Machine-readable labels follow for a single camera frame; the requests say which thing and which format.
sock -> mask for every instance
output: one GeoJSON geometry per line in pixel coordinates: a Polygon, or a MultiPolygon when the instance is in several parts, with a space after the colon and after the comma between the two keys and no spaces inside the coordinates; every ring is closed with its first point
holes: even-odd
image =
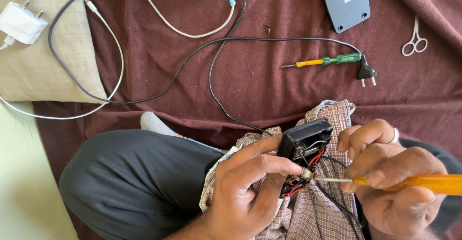
{"type": "Polygon", "coordinates": [[[203,146],[210,147],[210,148],[212,148],[214,150],[217,150],[218,152],[221,152],[221,153],[228,152],[226,150],[220,150],[220,149],[217,149],[215,147],[208,146],[205,143],[198,142],[196,140],[193,140],[193,139],[188,138],[188,137],[184,137],[184,136],[176,133],[175,131],[171,130],[166,124],[164,124],[164,122],[162,122],[162,120],[160,120],[152,112],[144,112],[143,115],[141,116],[140,123],[141,123],[141,129],[142,130],[153,131],[153,132],[163,134],[163,135],[167,135],[167,136],[181,137],[181,138],[188,139],[188,140],[191,140],[193,142],[199,143],[199,144],[201,144],[203,146]]]}

floor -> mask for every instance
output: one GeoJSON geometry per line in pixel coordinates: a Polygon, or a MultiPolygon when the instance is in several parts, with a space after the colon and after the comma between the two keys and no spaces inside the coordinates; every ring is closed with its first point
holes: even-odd
{"type": "Polygon", "coordinates": [[[0,239],[77,240],[34,118],[0,104],[0,120],[0,239]]]}

hand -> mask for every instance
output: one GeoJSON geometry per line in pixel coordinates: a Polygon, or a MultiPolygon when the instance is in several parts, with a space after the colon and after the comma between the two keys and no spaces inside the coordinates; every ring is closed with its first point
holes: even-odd
{"type": "Polygon", "coordinates": [[[417,237],[426,232],[445,195],[435,196],[423,187],[409,187],[399,192],[382,189],[417,174],[447,174],[442,162],[422,148],[405,149],[399,144],[387,144],[394,131],[383,120],[345,130],[341,135],[342,149],[351,147],[354,151],[348,154],[354,161],[345,177],[366,176],[371,185],[342,184],[342,189],[356,194],[369,226],[395,237],[417,237]]]}
{"type": "Polygon", "coordinates": [[[269,137],[242,148],[219,163],[213,200],[206,225],[213,239],[249,239],[274,219],[279,195],[287,175],[298,175],[302,167],[289,159],[265,154],[278,148],[281,136],[269,137]],[[265,177],[260,191],[251,184],[265,177]]]}

white charger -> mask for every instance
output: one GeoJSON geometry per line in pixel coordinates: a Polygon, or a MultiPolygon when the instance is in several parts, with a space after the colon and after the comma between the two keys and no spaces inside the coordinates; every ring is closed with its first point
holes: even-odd
{"type": "Polygon", "coordinates": [[[48,23],[40,18],[43,10],[35,14],[26,8],[28,5],[29,1],[23,5],[9,2],[0,13],[0,30],[8,34],[0,50],[13,45],[16,40],[24,44],[33,44],[47,27],[48,23]]]}

screwdriver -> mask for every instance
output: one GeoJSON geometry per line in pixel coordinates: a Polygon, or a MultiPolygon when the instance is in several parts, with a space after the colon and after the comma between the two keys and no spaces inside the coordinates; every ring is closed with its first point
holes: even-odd
{"type": "MultiPolygon", "coordinates": [[[[313,177],[313,180],[328,182],[350,182],[356,185],[369,186],[366,177],[350,178],[322,178],[313,177]]],[[[435,194],[462,196],[462,174],[420,174],[409,177],[402,182],[384,189],[384,191],[400,191],[407,187],[420,186],[427,188],[435,194]]]]}
{"type": "Polygon", "coordinates": [[[313,60],[313,61],[305,61],[305,62],[299,62],[295,63],[292,65],[285,65],[282,66],[282,69],[289,68],[289,67],[301,67],[301,66],[309,66],[309,65],[317,65],[317,64],[322,64],[323,66],[326,66],[330,63],[336,63],[336,64],[341,64],[341,63],[355,63],[361,60],[361,54],[357,53],[350,53],[350,54],[343,54],[343,55],[337,55],[334,58],[329,58],[329,57],[324,57],[321,60],[313,60]]]}

